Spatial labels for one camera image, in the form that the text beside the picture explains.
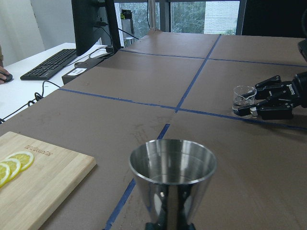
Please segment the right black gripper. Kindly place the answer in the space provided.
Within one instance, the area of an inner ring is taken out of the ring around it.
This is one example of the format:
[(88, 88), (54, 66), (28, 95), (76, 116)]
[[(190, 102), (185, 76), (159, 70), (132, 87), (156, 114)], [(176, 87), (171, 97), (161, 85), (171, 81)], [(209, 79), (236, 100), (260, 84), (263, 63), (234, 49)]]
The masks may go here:
[(294, 76), (292, 81), (281, 81), (279, 75), (273, 76), (267, 80), (255, 85), (255, 91), (249, 90), (243, 94), (244, 99), (254, 96), (255, 100), (265, 99), (274, 93), (283, 92), (281, 100), (287, 103), (278, 103), (277, 105), (268, 104), (266, 101), (242, 106), (237, 109), (238, 116), (255, 116), (263, 120), (284, 120), (292, 119), (293, 107), (307, 107), (307, 73), (302, 72)]

